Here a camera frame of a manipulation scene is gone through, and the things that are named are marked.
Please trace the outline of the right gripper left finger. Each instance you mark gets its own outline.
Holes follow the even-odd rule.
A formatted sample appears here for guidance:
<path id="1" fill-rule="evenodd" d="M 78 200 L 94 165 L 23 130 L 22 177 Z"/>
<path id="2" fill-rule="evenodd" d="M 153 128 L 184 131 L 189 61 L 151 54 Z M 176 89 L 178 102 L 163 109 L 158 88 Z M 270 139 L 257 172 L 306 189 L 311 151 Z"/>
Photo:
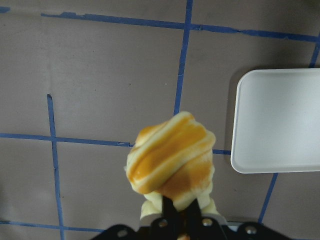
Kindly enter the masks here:
<path id="1" fill-rule="evenodd" d="M 162 197 L 161 231 L 165 240 L 184 240 L 182 233 L 183 221 L 181 215 L 174 207 L 173 201 L 168 197 Z"/>

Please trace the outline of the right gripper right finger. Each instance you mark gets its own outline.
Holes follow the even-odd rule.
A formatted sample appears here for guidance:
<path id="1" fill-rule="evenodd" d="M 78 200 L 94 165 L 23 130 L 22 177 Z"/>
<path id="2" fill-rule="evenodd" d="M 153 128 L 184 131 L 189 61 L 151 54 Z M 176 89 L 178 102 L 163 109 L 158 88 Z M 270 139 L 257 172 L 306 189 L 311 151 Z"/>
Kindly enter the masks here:
<path id="1" fill-rule="evenodd" d="M 195 199 L 185 209 L 183 220 L 184 240 L 226 240 L 226 234 L 222 226 L 226 225 L 225 218 L 220 215 L 213 204 L 201 209 L 198 200 Z"/>

